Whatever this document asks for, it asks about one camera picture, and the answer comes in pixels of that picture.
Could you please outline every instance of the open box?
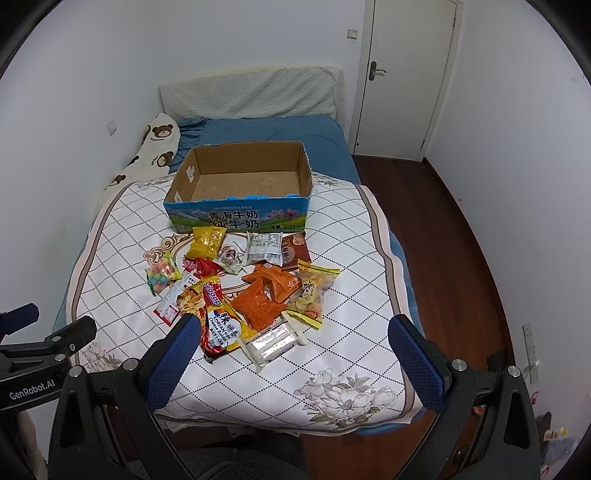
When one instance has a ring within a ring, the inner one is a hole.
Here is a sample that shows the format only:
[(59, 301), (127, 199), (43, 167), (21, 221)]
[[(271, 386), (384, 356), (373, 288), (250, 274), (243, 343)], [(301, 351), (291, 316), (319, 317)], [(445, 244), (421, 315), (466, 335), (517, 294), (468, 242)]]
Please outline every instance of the open box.
[(312, 175), (300, 142), (244, 142), (192, 149), (164, 208), (179, 233), (196, 226), (297, 232), (306, 225)]

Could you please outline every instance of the brown floor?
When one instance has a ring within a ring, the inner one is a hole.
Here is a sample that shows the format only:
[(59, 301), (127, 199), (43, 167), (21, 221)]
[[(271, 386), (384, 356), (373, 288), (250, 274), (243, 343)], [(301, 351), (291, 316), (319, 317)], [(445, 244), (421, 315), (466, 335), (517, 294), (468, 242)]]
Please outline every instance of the brown floor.
[[(512, 356), (501, 301), (472, 231), (429, 163), (356, 157), (362, 183), (375, 194), (406, 253), (426, 337), (449, 358), (485, 369), (503, 348)], [(433, 415), (395, 432), (363, 437), (302, 436), (315, 480), (387, 480), (410, 456)], [(461, 443), (476, 428), (470, 419)], [(184, 429), (170, 437), (178, 449), (225, 439), (225, 429)], [(450, 464), (446, 474), (453, 473)]]

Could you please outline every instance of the yellow snack package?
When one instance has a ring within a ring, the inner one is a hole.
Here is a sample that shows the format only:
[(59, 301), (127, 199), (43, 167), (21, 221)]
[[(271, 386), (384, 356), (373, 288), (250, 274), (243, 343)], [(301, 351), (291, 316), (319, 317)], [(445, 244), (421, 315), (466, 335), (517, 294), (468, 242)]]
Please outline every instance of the yellow snack package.
[(226, 229), (220, 226), (203, 226), (193, 228), (193, 240), (186, 253), (186, 258), (205, 258), (213, 260), (217, 256)]
[(306, 322), (314, 328), (322, 325), (324, 292), (339, 276), (338, 268), (324, 268), (298, 260), (298, 274), (301, 280), (301, 293), (287, 304), (288, 314)]

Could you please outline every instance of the quilted headboard cover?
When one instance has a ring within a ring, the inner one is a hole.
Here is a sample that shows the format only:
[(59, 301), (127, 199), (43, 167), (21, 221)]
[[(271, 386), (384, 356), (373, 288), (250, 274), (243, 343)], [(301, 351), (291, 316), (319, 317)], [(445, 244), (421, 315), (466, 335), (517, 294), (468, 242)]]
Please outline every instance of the quilted headboard cover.
[(160, 86), (164, 111), (176, 121), (325, 113), (343, 125), (343, 71), (293, 67), (214, 74)]

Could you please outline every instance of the white door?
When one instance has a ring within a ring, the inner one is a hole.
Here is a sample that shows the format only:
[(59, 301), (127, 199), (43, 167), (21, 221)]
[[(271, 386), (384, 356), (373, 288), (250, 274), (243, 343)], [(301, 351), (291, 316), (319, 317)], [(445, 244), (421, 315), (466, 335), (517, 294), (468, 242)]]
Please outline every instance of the white door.
[(386, 72), (368, 71), (356, 155), (420, 160), (455, 15), (449, 0), (375, 0), (369, 61)]

